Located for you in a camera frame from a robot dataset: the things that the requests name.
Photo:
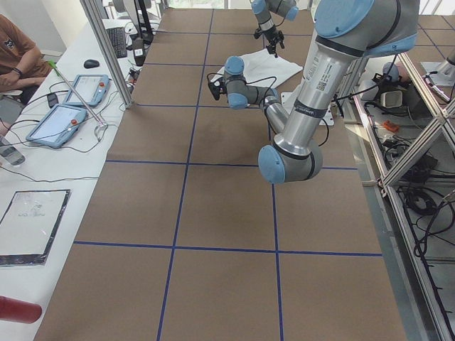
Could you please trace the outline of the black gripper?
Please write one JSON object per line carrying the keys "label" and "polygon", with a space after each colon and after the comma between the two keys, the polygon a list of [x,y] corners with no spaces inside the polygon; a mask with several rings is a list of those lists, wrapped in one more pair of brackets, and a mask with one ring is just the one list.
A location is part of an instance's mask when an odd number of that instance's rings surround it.
{"label": "black gripper", "polygon": [[277,45],[284,49],[284,34],[276,28],[271,28],[262,33],[268,41],[267,50],[270,50],[270,53],[277,58]]}

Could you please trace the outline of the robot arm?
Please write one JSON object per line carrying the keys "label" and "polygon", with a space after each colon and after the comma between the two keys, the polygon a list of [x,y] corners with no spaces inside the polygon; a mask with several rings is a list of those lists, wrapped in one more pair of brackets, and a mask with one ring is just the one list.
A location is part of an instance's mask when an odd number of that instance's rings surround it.
{"label": "robot arm", "polygon": [[358,58],[411,50],[417,41],[418,1],[321,1],[301,88],[290,112],[273,89],[247,84],[242,58],[225,63],[223,81],[231,108],[257,104],[275,132],[258,155],[270,183],[302,181],[321,169],[323,156],[312,139],[345,75]]}
{"label": "robot arm", "polygon": [[254,38],[259,39],[260,36],[264,36],[268,41],[267,52],[277,58],[277,45],[284,49],[284,34],[277,29],[272,14],[278,15],[283,20],[293,21],[299,12],[296,1],[254,0],[251,2],[251,8],[258,24],[253,33]]}

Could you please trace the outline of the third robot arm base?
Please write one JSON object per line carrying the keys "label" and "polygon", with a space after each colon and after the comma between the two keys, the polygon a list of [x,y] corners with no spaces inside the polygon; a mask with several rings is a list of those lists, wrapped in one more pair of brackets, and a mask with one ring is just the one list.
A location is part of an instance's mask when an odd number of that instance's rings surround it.
{"label": "third robot arm base", "polygon": [[433,85],[449,87],[454,84],[454,50],[440,63],[421,62],[421,65]]}

